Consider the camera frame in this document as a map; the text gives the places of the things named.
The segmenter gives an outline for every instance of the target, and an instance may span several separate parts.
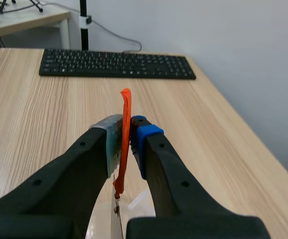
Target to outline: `table leg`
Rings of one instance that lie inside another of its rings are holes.
[[[67,19],[60,22],[60,33],[61,33],[62,48],[70,49],[69,25]]]

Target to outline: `orange plastic strip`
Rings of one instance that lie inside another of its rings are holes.
[[[124,109],[123,109],[123,128],[122,128],[122,145],[120,153],[120,163],[118,177],[113,182],[115,187],[115,198],[119,198],[120,194],[124,192],[124,179],[127,165],[127,156],[129,148],[129,128],[130,128],[130,114],[131,114],[131,92],[128,88],[123,89],[121,95],[124,99]]]

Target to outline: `black keyboard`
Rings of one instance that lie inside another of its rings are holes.
[[[41,76],[189,79],[196,77],[185,57],[45,49]]]

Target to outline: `wooden tabletop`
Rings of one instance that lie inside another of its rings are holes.
[[[16,0],[16,4],[13,4],[11,1],[7,2],[9,3],[9,6],[5,6],[5,11],[32,5],[28,0]],[[36,7],[31,7],[16,12],[0,14],[0,36],[38,26],[49,25],[70,17],[70,12],[68,10],[58,6],[47,5],[42,8],[43,12],[39,12]]]
[[[196,81],[40,77],[42,54],[0,49],[0,197],[62,154],[90,125],[121,114],[119,92],[128,87],[132,115],[144,115],[165,131],[215,200],[260,217],[273,238],[288,239],[288,172],[192,61]],[[111,183],[96,207],[109,207]],[[130,155],[121,203],[147,187]]]

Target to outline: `clear plastic bag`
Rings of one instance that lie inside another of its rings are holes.
[[[119,202],[122,229],[126,238],[127,223],[132,218],[154,217],[155,210],[151,202],[149,190],[141,192],[130,204]],[[111,201],[95,204],[86,234],[86,239],[110,239],[111,238]]]

